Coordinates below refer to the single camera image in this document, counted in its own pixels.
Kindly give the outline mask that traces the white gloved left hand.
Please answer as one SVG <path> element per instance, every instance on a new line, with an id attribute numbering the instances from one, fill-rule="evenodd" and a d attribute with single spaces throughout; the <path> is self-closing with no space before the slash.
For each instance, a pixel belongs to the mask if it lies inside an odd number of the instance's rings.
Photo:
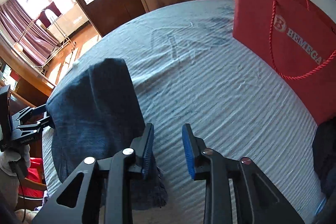
<path id="1" fill-rule="evenodd" d="M 15 176 L 15 172 L 11 170 L 9 162 L 13 161 L 19 161 L 21 158 L 24 159 L 25 165 L 27 168 L 31 166 L 31 161 L 30 161 L 30 145 L 25 145 L 23 147 L 23 156 L 21 156 L 19 153 L 10 151 L 9 149 L 1 152 L 0 155 L 0 165 L 1 165 L 1 170 L 9 176 Z"/>

